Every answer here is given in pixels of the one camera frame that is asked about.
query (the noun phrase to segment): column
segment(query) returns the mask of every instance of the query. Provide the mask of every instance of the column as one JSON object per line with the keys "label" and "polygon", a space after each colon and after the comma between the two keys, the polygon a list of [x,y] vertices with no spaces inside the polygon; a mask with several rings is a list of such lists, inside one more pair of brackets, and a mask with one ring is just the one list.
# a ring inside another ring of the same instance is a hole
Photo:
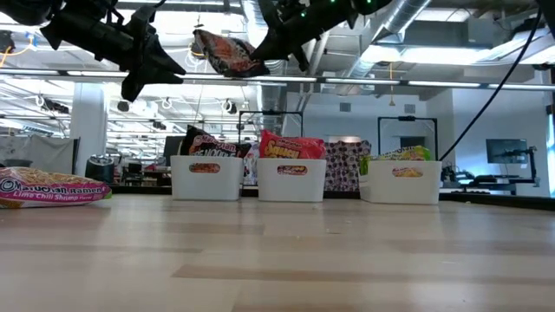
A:
{"label": "column", "polygon": [[72,139],[81,138],[75,173],[85,175],[91,155],[104,154],[108,129],[109,101],[99,83],[76,83],[71,110]]}

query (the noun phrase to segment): ramen package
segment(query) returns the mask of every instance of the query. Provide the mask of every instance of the ramen package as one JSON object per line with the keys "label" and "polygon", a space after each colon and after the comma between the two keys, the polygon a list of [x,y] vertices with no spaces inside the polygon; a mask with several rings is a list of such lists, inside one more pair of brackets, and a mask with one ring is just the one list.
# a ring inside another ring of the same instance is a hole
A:
{"label": "ramen package", "polygon": [[268,130],[262,131],[261,158],[324,159],[326,148],[323,140],[314,138],[284,138]]}
{"label": "ramen package", "polygon": [[430,150],[423,146],[403,147],[384,153],[373,160],[431,160]]}
{"label": "ramen package", "polygon": [[251,60],[254,51],[250,43],[237,38],[214,35],[202,29],[193,32],[197,45],[214,70],[226,77],[268,75],[270,70],[262,61]]}
{"label": "ramen package", "polygon": [[180,155],[244,158],[250,149],[248,143],[220,142],[204,130],[189,126],[187,135],[181,141]]}
{"label": "ramen package", "polygon": [[85,205],[107,199],[103,182],[27,167],[0,168],[0,207],[28,208]]}

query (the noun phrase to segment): pink noodle package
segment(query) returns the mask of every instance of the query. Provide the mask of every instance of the pink noodle package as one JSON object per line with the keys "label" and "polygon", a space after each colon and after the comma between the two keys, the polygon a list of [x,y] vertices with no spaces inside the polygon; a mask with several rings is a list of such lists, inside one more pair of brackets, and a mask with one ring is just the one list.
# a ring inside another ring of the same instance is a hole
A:
{"label": "pink noodle package", "polygon": [[0,208],[85,205],[112,196],[103,182],[25,167],[0,168]]}

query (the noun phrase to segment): monitor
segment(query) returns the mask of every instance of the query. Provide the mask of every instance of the monitor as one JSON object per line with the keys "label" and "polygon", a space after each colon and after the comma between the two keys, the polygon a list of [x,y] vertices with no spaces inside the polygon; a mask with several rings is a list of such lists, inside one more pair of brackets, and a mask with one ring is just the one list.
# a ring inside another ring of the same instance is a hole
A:
{"label": "monitor", "polygon": [[164,158],[166,158],[166,166],[172,165],[172,159],[170,156],[174,156],[180,153],[180,144],[184,138],[184,136],[166,137],[166,144],[164,145]]}
{"label": "monitor", "polygon": [[487,162],[490,164],[527,164],[528,155],[507,155],[507,152],[524,151],[526,140],[486,140]]}

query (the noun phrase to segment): bin handle cutout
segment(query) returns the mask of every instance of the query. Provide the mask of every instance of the bin handle cutout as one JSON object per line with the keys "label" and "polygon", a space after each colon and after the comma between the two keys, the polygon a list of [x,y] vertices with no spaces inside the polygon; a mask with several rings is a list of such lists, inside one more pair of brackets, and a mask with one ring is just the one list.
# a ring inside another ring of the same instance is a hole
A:
{"label": "bin handle cutout", "polygon": [[194,163],[189,165],[189,171],[192,173],[218,173],[219,165],[212,163]]}
{"label": "bin handle cutout", "polygon": [[422,169],[417,167],[393,168],[391,173],[396,178],[421,178],[424,176]]}
{"label": "bin handle cutout", "polygon": [[303,176],[309,172],[309,168],[306,166],[290,166],[290,165],[283,165],[277,167],[277,174],[281,175],[294,175],[294,176]]}

